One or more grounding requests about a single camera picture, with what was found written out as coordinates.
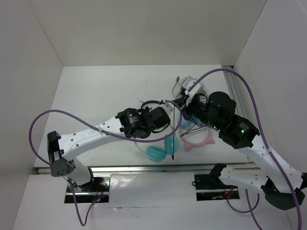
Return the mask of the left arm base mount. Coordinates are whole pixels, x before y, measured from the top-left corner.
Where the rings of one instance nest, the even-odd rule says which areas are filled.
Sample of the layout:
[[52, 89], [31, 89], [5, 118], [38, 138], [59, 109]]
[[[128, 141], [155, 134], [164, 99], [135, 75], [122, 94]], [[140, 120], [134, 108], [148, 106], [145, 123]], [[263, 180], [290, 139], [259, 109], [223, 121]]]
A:
[[67, 184], [65, 193], [65, 204], [73, 204], [73, 191], [75, 193], [76, 202], [78, 204], [108, 203], [110, 191], [110, 174], [102, 174], [94, 176], [94, 184], [88, 188], [81, 189], [75, 182], [73, 182], [73, 189], [70, 183]]

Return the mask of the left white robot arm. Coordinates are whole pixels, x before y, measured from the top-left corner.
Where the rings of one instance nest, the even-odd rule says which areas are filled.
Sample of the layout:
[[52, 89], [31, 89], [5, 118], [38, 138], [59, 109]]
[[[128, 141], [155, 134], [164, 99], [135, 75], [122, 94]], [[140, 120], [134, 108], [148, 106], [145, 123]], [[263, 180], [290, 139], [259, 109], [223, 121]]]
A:
[[162, 107], [153, 110], [128, 108], [115, 117], [77, 133], [60, 135], [52, 131], [47, 135], [47, 151], [53, 177], [67, 176], [82, 190], [94, 187], [90, 167], [83, 165], [77, 156], [115, 141], [148, 138], [170, 125], [170, 118]]

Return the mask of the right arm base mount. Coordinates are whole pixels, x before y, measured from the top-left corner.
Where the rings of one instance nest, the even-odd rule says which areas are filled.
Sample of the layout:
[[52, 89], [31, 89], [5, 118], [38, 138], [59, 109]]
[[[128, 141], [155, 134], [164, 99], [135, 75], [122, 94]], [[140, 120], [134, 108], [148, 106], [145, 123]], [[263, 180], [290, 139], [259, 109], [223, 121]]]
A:
[[197, 201], [218, 201], [240, 199], [237, 186], [225, 185], [217, 177], [210, 173], [194, 174], [194, 181], [191, 183], [196, 189]]

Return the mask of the teal cat ear headphones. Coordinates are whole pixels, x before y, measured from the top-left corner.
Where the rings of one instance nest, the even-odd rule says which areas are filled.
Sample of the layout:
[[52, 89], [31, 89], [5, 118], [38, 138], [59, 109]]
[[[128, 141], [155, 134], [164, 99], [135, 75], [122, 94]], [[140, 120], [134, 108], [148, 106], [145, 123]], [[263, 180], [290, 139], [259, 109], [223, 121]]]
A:
[[164, 139], [164, 147], [160, 148], [157, 146], [148, 146], [146, 151], [143, 151], [139, 146], [138, 143], [134, 143], [136, 148], [143, 153], [145, 156], [148, 157], [149, 160], [153, 162], [161, 162], [166, 159], [167, 156], [174, 157], [174, 154], [179, 149], [179, 141], [174, 133], [170, 137]]

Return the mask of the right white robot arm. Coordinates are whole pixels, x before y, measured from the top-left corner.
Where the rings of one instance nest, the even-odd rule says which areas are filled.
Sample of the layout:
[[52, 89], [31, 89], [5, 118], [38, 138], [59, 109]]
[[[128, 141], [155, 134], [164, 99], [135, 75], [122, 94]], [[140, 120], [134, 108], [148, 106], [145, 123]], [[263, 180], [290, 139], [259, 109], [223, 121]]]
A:
[[266, 147], [260, 131], [246, 118], [235, 114], [236, 102], [224, 92], [196, 94], [190, 103], [181, 96], [173, 101], [183, 117], [196, 118], [218, 131], [218, 137], [250, 158], [263, 175], [244, 173], [218, 163], [210, 171], [211, 186], [234, 185], [263, 195], [271, 205], [281, 210], [300, 206], [305, 198], [307, 175], [290, 166], [274, 150]]

